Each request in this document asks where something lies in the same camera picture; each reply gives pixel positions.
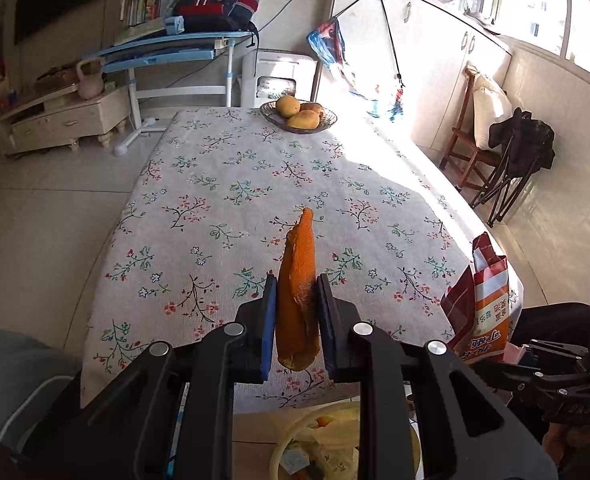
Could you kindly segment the person's right hand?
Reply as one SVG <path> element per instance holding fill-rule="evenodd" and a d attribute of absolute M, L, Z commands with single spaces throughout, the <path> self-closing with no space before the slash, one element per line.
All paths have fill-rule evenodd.
<path fill-rule="evenodd" d="M 573 427 L 551 422 L 543 436 L 542 448 L 556 466 L 560 466 L 568 450 L 583 448 L 590 443 L 590 425 Z"/>

